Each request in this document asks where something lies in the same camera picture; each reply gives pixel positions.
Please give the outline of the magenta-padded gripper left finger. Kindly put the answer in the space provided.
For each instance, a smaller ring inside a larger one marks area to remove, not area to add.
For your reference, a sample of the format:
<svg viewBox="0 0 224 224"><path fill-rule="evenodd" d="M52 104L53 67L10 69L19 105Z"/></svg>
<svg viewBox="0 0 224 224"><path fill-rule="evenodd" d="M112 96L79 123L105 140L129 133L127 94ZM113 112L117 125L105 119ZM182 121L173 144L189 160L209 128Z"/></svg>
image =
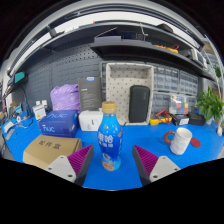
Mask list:
<svg viewBox="0 0 224 224"><path fill-rule="evenodd" d="M68 157L60 155L48 165L46 171L82 186L85 182L93 155L94 146L86 146Z"/></svg>

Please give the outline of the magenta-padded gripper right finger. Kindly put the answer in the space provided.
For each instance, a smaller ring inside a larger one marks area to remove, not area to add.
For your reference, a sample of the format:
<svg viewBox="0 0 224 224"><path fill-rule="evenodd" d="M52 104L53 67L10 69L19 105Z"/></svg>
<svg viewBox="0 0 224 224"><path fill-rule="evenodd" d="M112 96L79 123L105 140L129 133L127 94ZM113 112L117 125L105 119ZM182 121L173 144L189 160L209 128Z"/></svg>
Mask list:
<svg viewBox="0 0 224 224"><path fill-rule="evenodd" d="M167 156L156 156L148 150L134 145L132 155L143 186L180 170Z"/></svg>

